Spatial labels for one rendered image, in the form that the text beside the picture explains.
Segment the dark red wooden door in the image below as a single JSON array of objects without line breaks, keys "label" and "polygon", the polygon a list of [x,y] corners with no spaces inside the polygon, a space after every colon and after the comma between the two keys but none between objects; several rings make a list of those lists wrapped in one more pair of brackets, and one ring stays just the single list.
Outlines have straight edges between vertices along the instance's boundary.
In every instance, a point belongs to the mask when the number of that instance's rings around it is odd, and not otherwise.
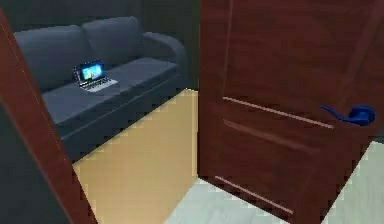
[{"label": "dark red wooden door", "polygon": [[384,130],[384,0],[201,0],[198,93],[198,176],[322,224]]}]

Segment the dark grey sofa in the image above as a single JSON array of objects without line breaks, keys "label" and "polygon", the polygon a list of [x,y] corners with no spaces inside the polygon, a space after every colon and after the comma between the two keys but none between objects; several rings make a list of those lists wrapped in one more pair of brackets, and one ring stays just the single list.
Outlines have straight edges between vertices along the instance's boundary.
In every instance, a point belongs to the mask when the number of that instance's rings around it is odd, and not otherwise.
[{"label": "dark grey sofa", "polygon": [[[175,38],[142,30],[137,18],[14,34],[64,150],[76,162],[186,88],[187,58]],[[75,66],[101,60],[117,83],[81,89]]]}]

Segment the open silver laptop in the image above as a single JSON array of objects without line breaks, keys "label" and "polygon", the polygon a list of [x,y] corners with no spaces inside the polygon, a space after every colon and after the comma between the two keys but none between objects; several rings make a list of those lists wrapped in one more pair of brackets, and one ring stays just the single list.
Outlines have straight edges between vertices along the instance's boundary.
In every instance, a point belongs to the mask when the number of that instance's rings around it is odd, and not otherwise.
[{"label": "open silver laptop", "polygon": [[98,92],[117,83],[117,80],[108,78],[104,72],[101,60],[94,60],[77,65],[73,75],[81,89],[88,92]]}]

